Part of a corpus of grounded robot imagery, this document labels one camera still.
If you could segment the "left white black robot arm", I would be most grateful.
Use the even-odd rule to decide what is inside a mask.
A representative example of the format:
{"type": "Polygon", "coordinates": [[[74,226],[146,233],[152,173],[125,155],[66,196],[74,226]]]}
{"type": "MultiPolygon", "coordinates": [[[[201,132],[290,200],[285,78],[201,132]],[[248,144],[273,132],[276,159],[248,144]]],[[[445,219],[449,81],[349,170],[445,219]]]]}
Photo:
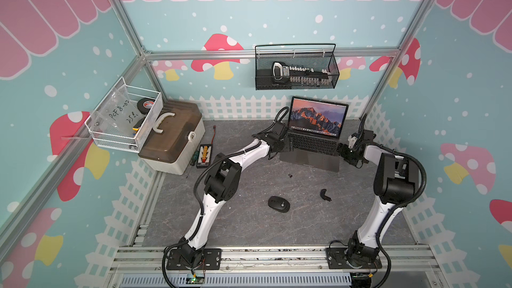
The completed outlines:
{"type": "Polygon", "coordinates": [[[285,147],[287,126],[282,123],[290,112],[283,107],[272,124],[253,135],[253,141],[234,153],[219,153],[212,164],[197,178],[193,194],[199,204],[199,211],[189,231],[178,243],[167,246],[163,251],[162,269],[171,261],[171,253],[176,251],[189,269],[196,269],[202,263],[203,251],[209,233],[225,203],[236,193],[241,174],[257,160],[271,159],[272,153],[279,153],[285,147]]]}

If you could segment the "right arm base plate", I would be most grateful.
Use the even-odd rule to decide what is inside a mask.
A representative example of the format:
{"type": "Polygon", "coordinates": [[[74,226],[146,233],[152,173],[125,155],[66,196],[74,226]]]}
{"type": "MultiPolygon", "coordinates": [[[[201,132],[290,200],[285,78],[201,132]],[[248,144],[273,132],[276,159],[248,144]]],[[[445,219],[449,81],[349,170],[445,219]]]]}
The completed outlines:
{"type": "Polygon", "coordinates": [[[378,249],[363,247],[357,250],[346,247],[328,247],[325,252],[329,269],[376,270],[382,268],[378,249]]]}

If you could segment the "black mouse battery cover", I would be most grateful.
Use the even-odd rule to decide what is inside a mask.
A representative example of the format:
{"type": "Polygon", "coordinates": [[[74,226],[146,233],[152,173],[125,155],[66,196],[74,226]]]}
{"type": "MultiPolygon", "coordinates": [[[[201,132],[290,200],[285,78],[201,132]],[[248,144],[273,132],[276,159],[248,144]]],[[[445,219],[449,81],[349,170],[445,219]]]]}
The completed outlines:
{"type": "Polygon", "coordinates": [[[326,195],[326,192],[327,190],[326,189],[322,189],[320,191],[320,197],[322,198],[322,200],[324,201],[332,201],[332,198],[330,198],[329,196],[326,195]]]}

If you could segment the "black wireless mouse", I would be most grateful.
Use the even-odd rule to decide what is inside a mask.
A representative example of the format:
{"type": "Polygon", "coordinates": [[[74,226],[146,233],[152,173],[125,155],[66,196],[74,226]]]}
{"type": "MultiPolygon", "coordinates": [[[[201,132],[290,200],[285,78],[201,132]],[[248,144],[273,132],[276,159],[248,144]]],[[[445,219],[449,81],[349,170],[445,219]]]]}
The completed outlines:
{"type": "Polygon", "coordinates": [[[288,200],[279,197],[279,196],[271,196],[268,199],[268,206],[280,213],[287,213],[290,210],[290,203],[288,200]]]}

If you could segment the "grey laptop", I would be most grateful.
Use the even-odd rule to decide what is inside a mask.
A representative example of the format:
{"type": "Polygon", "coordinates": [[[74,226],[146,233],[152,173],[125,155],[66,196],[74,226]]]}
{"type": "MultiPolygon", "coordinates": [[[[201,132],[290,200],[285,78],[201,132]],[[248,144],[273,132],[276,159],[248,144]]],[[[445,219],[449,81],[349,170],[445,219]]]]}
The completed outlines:
{"type": "Polygon", "coordinates": [[[280,160],[326,171],[339,171],[339,140],[349,105],[294,96],[287,121],[289,151],[280,160]]]}

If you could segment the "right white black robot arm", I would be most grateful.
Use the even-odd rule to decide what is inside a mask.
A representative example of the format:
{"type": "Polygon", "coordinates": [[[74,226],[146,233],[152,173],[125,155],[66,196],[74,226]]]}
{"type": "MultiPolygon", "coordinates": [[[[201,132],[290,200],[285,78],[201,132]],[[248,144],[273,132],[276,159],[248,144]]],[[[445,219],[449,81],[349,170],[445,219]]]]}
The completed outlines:
{"type": "Polygon", "coordinates": [[[353,268],[377,263],[383,251],[382,238],[392,221],[423,194],[427,185],[426,170],[418,159],[374,142],[375,137],[373,131],[361,128],[347,144],[339,146],[340,156],[348,164],[377,165],[372,208],[345,251],[347,263],[353,268]]]}

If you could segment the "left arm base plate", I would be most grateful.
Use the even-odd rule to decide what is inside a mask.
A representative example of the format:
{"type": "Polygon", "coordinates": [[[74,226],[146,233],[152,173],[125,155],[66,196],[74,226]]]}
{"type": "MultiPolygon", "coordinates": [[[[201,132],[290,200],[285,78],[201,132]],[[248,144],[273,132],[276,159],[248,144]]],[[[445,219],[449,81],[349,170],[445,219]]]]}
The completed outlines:
{"type": "Polygon", "coordinates": [[[166,270],[219,270],[221,249],[194,250],[188,245],[171,250],[166,257],[166,270]]]}

